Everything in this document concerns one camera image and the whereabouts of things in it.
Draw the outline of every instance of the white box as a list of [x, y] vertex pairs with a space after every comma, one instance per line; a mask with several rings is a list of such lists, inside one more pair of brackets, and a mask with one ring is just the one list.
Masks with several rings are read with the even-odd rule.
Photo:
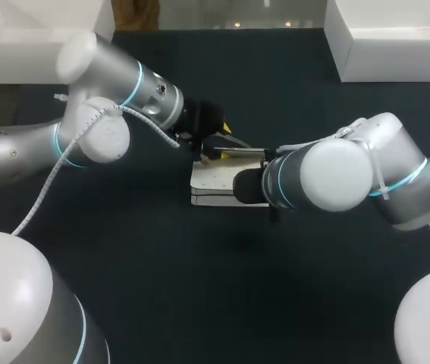
[[0, 0], [0, 83], [61, 83], [56, 58], [81, 31], [111, 40], [111, 0]]
[[430, 81], [430, 0], [328, 0], [342, 82]]

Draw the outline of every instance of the table surface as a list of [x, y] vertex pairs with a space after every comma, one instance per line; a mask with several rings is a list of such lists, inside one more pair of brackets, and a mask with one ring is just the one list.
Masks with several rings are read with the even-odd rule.
[[[220, 102], [253, 146], [322, 137], [395, 113], [430, 156], [430, 84], [340, 84], [322, 30], [117, 34], [189, 97]], [[60, 117], [25, 86], [19, 123]], [[128, 155], [63, 170], [24, 231], [102, 328], [112, 362], [398, 363], [394, 317], [430, 273], [430, 230], [393, 230], [370, 202], [290, 213], [190, 204], [191, 160], [139, 122]], [[46, 175], [0, 189], [12, 231]]]

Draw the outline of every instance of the blue led ring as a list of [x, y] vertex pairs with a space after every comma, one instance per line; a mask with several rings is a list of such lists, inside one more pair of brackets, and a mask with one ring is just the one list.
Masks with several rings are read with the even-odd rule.
[[75, 356], [75, 359], [73, 361], [73, 364], [78, 364], [78, 362], [81, 359], [81, 354], [83, 353], [83, 349], [85, 348], [85, 340], [86, 340], [86, 315], [85, 315], [85, 310], [83, 309], [83, 306], [81, 305], [80, 300], [78, 299], [77, 296], [75, 296], [75, 298], [77, 299], [78, 306], [80, 306], [81, 318], [82, 318], [82, 321], [83, 321], [83, 330], [82, 330], [82, 333], [81, 333], [80, 346], [78, 347], [77, 355]]
[[137, 61], [137, 64], [139, 65], [139, 74], [137, 75], [137, 83], [136, 86], [133, 88], [132, 93], [125, 99], [124, 102], [121, 103], [121, 106], [126, 106], [129, 102], [132, 101], [133, 97], [136, 95], [137, 91], [139, 90], [140, 83], [143, 78], [143, 71], [142, 71], [142, 64]]
[[[56, 150], [58, 151], [59, 155], [61, 156], [63, 154], [63, 151], [61, 151], [61, 147], [60, 147], [60, 142], [58, 140], [58, 130], [60, 128], [61, 122], [56, 124], [56, 129], [55, 129], [55, 146], [56, 146]], [[82, 165], [77, 165], [71, 161], [69, 161], [68, 159], [66, 159], [66, 162], [76, 168], [86, 168], [85, 166]]]
[[[386, 192], [396, 190], [398, 187], [401, 187], [404, 184], [408, 184], [409, 182], [412, 182], [420, 174], [420, 172], [423, 171], [423, 169], [425, 168], [426, 165], [427, 165], [427, 158], [424, 159], [424, 162], [414, 172], [412, 172], [411, 174], [406, 176], [403, 180], [399, 180], [395, 184], [392, 184], [391, 186], [389, 186], [387, 188]], [[381, 192], [381, 191], [375, 191], [375, 192], [370, 193], [369, 196], [378, 197], [378, 196], [381, 196], [382, 194], [383, 194], [383, 192]]]
[[282, 190], [282, 186], [281, 186], [281, 174], [282, 174], [282, 167], [284, 167], [284, 163], [285, 161], [287, 161], [287, 158], [289, 158], [292, 154], [294, 154], [295, 152], [297, 152], [296, 150], [294, 150], [293, 152], [287, 154], [287, 156], [284, 158], [284, 160], [281, 163], [280, 168], [278, 169], [278, 189], [279, 191], [281, 191], [281, 195], [284, 198], [285, 202], [292, 207], [293, 209], [297, 209], [296, 206], [294, 206], [292, 204], [292, 202], [289, 201], [289, 199], [285, 196], [284, 191]]

